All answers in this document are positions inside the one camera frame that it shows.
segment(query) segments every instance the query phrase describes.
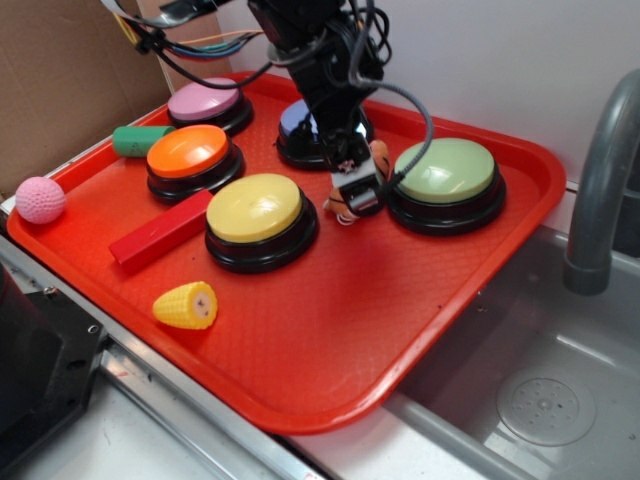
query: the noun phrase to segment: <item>sink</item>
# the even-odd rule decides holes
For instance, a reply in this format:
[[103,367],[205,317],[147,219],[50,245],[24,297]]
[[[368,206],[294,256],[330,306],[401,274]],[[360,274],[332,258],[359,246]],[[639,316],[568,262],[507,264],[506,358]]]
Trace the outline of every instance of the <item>sink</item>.
[[566,241],[538,229],[399,385],[406,401],[389,406],[490,459],[490,478],[640,471],[640,262],[614,254],[607,291],[575,295],[562,286]]

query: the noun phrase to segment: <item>green cylinder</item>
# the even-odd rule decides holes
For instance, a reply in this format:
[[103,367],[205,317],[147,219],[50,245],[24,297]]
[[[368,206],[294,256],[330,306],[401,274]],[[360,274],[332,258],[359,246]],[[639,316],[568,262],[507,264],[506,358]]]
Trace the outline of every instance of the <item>green cylinder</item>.
[[174,127],[118,127],[113,132],[113,149],[123,157],[146,157],[149,149],[173,132]]

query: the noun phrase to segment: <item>yellow button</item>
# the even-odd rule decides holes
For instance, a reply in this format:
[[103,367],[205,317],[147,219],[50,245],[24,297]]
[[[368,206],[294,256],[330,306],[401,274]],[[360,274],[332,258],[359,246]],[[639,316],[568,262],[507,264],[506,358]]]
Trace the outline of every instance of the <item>yellow button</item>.
[[209,203],[207,222],[227,242],[259,242],[286,230],[301,209],[302,197],[293,180],[261,173],[222,188]]

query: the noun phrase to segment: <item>red tray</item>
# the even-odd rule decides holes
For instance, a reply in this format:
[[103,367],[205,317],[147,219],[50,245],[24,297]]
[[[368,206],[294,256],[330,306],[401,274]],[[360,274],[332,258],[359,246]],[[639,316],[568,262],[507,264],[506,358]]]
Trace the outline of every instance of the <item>red tray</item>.
[[[294,170],[278,159],[280,115],[299,99],[293,84],[264,75],[244,91],[256,115],[233,141],[245,154],[247,174],[289,176],[319,213],[318,239],[292,264],[266,274],[226,272],[213,262],[203,234],[126,274],[108,245],[168,207],[147,190],[144,160],[120,158],[110,142],[56,175],[67,194],[61,218],[35,226],[14,212],[8,229],[251,422],[281,434],[323,432],[380,404],[557,204],[565,173],[535,144],[436,119],[437,137],[470,139],[494,155],[508,186],[500,217],[450,238],[409,232],[387,212],[344,227],[322,211],[329,175]],[[375,102],[365,108],[392,159],[422,140],[418,114]],[[166,108],[140,123],[168,124]],[[218,294],[220,310],[210,329],[184,331],[153,318],[151,305],[160,294],[197,280]]]

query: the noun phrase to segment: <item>faucet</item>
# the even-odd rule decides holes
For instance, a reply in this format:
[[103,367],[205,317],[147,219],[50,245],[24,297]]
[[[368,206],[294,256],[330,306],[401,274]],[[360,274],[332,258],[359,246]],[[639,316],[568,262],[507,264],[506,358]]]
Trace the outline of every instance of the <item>faucet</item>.
[[604,292],[609,285],[612,248],[627,253],[625,244],[633,236],[634,248],[640,247],[638,214],[628,213],[633,206],[632,190],[640,189],[634,185],[640,182],[636,173],[640,160],[635,161],[639,144],[640,69],[628,73],[616,86],[589,147],[564,255],[564,285],[574,293]]

